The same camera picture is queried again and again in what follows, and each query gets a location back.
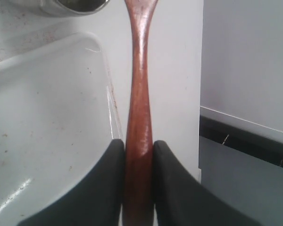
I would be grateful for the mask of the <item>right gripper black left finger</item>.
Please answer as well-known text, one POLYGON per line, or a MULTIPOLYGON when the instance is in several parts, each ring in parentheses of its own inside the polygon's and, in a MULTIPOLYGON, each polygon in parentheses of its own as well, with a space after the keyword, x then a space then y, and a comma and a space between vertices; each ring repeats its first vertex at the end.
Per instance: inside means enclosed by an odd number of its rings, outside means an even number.
POLYGON ((113 139, 100 160, 74 188, 19 225, 117 226, 124 178, 124 143, 113 139))

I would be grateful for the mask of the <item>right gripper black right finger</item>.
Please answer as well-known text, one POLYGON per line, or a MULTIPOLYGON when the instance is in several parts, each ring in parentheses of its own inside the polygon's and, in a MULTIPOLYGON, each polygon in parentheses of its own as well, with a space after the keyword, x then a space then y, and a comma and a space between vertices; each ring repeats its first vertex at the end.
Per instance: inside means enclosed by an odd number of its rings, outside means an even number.
POLYGON ((153 149, 153 195, 160 226, 259 226, 204 188, 164 141, 153 149))

